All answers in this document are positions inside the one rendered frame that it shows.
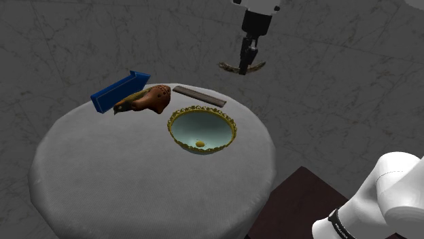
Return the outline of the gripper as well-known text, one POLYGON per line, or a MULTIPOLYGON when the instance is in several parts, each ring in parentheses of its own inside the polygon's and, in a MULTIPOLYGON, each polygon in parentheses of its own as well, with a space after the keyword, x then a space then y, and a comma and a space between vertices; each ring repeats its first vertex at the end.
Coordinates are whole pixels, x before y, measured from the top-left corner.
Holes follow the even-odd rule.
POLYGON ((272 20, 271 15, 264 15, 245 10, 242 30, 247 36, 243 37, 240 52, 239 75, 245 75, 247 67, 252 65, 257 53, 257 39, 251 37, 265 36, 272 20))

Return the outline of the brown bird-shaped ocarina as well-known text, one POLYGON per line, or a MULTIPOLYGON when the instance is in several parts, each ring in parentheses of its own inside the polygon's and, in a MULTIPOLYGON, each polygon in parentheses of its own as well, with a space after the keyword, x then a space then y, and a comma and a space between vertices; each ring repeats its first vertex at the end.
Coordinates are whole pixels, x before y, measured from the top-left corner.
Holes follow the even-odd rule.
POLYGON ((115 114, 126 111, 142 111, 149 109, 161 114, 171 101, 171 88, 157 85, 135 92, 113 106, 115 114))

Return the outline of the blue arrow-shaped block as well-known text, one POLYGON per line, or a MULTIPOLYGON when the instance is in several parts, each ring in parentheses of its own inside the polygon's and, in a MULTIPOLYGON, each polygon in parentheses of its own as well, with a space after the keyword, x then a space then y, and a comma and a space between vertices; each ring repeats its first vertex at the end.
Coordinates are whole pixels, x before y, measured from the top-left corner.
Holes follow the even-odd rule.
POLYGON ((130 71, 130 75, 94 93, 90 99, 99 113, 105 113, 122 99, 144 89, 151 75, 130 71))

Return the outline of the round white-clothed table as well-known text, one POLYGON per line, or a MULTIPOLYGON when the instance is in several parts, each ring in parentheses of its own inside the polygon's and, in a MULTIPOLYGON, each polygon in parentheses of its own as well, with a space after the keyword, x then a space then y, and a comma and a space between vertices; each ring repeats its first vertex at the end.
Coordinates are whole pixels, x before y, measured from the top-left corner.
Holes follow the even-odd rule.
POLYGON ((32 204, 60 239, 244 239, 272 191, 275 146, 254 113, 222 99, 236 138, 205 155, 168 131, 174 111, 197 104, 182 94, 161 114, 73 109, 37 148, 32 204))

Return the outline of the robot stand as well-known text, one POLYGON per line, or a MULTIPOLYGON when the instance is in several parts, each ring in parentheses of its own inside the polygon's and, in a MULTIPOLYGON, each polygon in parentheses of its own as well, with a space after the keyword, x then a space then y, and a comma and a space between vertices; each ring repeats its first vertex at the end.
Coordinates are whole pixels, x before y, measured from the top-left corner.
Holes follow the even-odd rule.
POLYGON ((355 239, 407 239, 394 214, 403 195, 394 191, 412 171, 379 162, 350 200, 305 167, 270 195, 249 231, 252 239, 342 239, 336 225, 355 239))

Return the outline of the brown flat ridged bar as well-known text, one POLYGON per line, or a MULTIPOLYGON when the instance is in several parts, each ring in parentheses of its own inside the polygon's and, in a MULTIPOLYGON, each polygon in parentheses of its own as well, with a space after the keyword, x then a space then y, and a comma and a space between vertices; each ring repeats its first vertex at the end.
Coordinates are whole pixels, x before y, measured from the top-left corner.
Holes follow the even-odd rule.
POLYGON ((225 100, 189 88, 185 88, 183 86, 175 86, 173 91, 221 108, 226 104, 225 100))

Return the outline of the brown curved horn-shaped piece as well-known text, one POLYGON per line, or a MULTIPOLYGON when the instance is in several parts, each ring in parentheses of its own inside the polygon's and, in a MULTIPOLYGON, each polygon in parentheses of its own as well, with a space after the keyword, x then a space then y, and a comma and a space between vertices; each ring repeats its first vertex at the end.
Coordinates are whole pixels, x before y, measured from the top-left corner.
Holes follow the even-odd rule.
MULTIPOLYGON (((231 65, 229 65, 225 62, 219 62, 217 65, 218 65, 219 68, 221 68, 221 69, 223 69, 227 72, 240 74, 239 73, 240 69, 238 67, 233 67, 233 66, 231 66, 231 65)), ((260 62, 260 63, 254 65, 254 66, 248 66, 245 73, 253 73, 255 71, 258 71, 262 67, 264 67, 265 65, 266 65, 266 62, 260 62)))

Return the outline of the gold-rimmed pale blue bowl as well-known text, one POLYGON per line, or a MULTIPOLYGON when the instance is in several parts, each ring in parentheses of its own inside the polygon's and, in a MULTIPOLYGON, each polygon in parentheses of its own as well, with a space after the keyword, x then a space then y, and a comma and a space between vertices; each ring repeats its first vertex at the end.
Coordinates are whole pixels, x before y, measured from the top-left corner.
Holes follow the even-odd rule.
POLYGON ((237 136, 236 123, 229 115, 199 105, 174 111, 166 126, 180 147, 198 154, 221 151, 237 136))

